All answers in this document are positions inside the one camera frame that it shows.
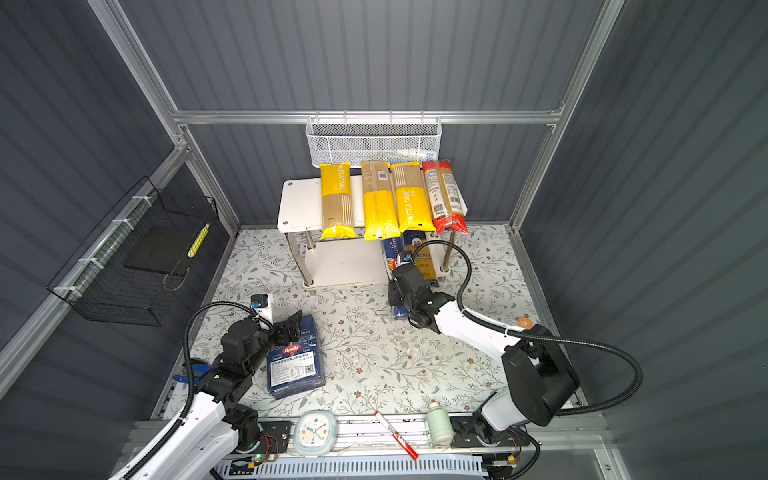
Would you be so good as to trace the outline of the blue Barilla pasta box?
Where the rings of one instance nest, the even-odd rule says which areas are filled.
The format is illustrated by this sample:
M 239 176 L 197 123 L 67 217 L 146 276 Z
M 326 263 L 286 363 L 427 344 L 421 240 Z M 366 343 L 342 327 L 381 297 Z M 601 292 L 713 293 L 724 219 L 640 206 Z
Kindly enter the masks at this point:
M 305 393 L 325 385 L 323 357 L 312 315 L 301 320 L 301 337 L 267 356 L 267 391 L 275 399 Z

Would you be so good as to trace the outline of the blue Barilla spaghetti box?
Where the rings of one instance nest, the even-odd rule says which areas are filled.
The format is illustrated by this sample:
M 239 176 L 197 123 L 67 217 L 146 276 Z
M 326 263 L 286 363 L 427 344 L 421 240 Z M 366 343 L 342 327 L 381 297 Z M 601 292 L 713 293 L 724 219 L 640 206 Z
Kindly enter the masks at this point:
M 392 309 L 392 315 L 395 320 L 406 320 L 408 317 L 408 309 L 403 305 L 403 301 L 393 278 L 393 271 L 398 265 L 399 254 L 404 250 L 403 240 L 400 237 L 385 239 L 381 241 L 381 245 L 387 267 L 388 304 Z

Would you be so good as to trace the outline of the blue yellow spaghetti bag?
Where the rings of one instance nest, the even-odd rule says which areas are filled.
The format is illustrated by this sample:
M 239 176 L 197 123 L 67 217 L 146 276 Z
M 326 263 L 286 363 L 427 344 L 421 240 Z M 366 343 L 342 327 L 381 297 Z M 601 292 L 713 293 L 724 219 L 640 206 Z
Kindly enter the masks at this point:
M 405 250 L 410 254 L 420 247 L 424 242 L 428 240 L 428 235 L 423 231 L 405 231 L 402 235 Z M 437 271 L 434 267 L 434 262 L 431 257 L 430 249 L 428 247 L 422 248 L 419 253 L 413 258 L 418 270 L 422 274 L 424 280 L 433 288 L 439 286 Z

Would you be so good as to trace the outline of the yellow Pastatime bag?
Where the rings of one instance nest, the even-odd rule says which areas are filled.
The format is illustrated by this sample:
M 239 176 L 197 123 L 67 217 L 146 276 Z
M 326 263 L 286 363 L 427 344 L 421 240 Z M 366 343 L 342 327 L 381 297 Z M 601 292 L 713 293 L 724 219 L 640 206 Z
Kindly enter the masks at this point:
M 366 241 L 400 236 L 389 165 L 383 161 L 361 164 Z
M 323 164 L 321 171 L 322 240 L 355 238 L 350 164 Z
M 390 168 L 399 229 L 405 231 L 434 232 L 420 164 L 398 163 Z

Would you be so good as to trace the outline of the red spaghetti bag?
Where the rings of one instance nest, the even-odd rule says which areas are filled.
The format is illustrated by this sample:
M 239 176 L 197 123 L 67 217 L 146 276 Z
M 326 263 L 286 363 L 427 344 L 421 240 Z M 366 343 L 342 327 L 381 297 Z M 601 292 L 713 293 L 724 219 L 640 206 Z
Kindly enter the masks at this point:
M 448 160 L 425 161 L 422 171 L 427 189 L 433 225 L 437 234 L 466 234 L 466 204 Z

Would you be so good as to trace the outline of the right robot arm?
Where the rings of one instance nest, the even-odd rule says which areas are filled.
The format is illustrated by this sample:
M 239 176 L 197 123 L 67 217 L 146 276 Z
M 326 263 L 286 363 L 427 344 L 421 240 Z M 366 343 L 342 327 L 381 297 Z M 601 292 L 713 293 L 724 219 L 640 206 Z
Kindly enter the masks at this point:
M 456 294 L 432 290 L 415 260 L 421 250 L 444 245 L 463 258 L 466 274 Z M 458 340 L 497 361 L 505 375 L 505 386 L 493 393 L 473 414 L 474 428 L 485 442 L 510 428 L 528 424 L 548 425 L 557 416 L 575 416 L 615 407 L 634 396 L 643 382 L 640 363 L 627 352 L 596 341 L 565 338 L 535 324 L 525 329 L 494 320 L 468 308 L 463 295 L 473 268 L 469 256 L 445 240 L 429 240 L 414 252 L 400 253 L 392 271 L 390 288 L 396 302 L 408 310 L 409 323 Z M 613 355 L 633 371 L 628 387 L 617 395 L 581 407 L 565 403 L 581 386 L 567 357 L 565 345 L 584 347 Z

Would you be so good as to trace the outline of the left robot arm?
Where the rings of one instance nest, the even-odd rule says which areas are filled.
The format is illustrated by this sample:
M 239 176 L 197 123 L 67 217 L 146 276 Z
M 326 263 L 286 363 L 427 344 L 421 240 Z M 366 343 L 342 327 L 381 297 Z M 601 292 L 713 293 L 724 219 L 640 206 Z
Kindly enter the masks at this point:
M 197 378 L 191 357 L 191 333 L 202 314 L 214 307 L 232 307 L 245 317 L 221 338 L 223 351 L 213 366 Z M 258 412 L 240 402 L 253 385 L 253 376 L 276 346 L 286 346 L 300 334 L 302 311 L 277 323 L 269 307 L 214 301 L 200 307 L 184 330 L 182 353 L 188 389 L 181 410 L 147 445 L 112 475 L 114 479 L 219 479 L 216 465 L 237 453 L 250 466 L 262 464 L 287 450 L 287 434 L 262 430 Z

